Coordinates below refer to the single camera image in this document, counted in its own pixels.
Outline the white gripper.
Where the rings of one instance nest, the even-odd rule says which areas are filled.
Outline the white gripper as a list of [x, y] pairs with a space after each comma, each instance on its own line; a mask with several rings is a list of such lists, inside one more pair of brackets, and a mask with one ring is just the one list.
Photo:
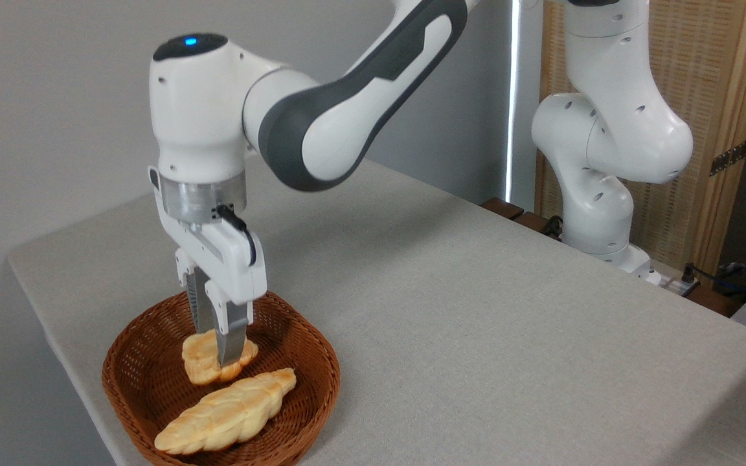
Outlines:
[[217, 358], [224, 368], [240, 359], [247, 327], [254, 322], [255, 299], [267, 291], [266, 266], [257, 235], [221, 217], [218, 204], [207, 209], [210, 221], [187, 223], [166, 213], [155, 194], [163, 228], [175, 242], [175, 267], [186, 290], [196, 333], [215, 330]]

